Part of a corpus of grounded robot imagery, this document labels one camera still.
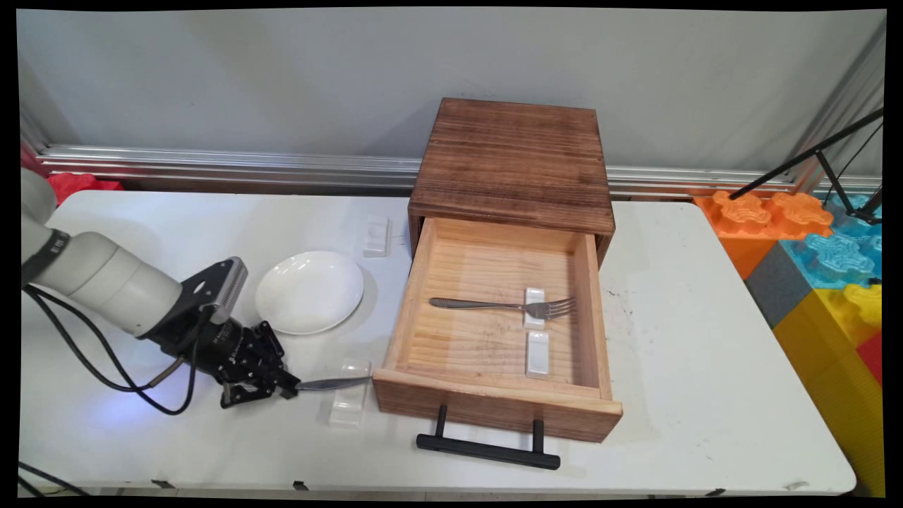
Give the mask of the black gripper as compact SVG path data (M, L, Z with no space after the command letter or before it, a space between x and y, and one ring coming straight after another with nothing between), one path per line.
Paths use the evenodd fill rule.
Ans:
M274 393L285 399L298 395L301 381L285 367L284 348L268 321L248 327L234 319L216 325L192 317L184 319L183 331L183 357L222 386L220 408Z

